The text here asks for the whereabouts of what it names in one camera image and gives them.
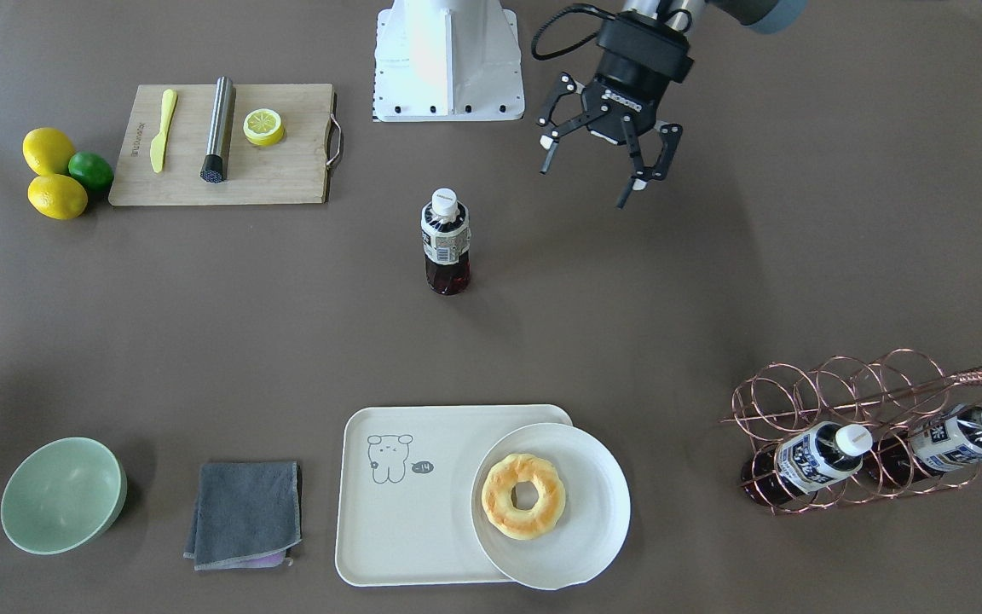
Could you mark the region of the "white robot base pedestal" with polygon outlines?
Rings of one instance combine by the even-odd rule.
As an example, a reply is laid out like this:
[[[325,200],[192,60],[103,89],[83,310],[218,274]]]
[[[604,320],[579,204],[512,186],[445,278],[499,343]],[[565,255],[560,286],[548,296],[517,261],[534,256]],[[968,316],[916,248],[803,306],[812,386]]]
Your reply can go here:
[[[499,1],[394,1],[375,35],[374,121],[523,117],[517,16]]]

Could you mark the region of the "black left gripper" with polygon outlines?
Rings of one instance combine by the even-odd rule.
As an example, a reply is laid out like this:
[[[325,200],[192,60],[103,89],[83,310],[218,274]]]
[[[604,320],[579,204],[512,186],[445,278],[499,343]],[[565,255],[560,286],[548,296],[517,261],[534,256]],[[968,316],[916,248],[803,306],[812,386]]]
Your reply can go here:
[[[568,96],[580,97],[583,110],[572,118],[557,122],[553,114],[562,98]],[[648,182],[665,180],[669,176],[672,159],[683,135],[682,125],[657,119],[656,106],[651,102],[633,100],[599,78],[594,78],[589,85],[581,85],[566,72],[560,75],[543,101],[535,115],[535,122],[542,129],[539,143],[546,150],[539,171],[541,175],[550,171],[563,137],[576,130],[585,129],[590,135],[627,147],[633,171],[615,203],[619,210],[627,206],[628,199],[635,192],[645,190]],[[657,131],[661,150],[656,162],[647,165],[643,160],[640,139],[650,130]]]

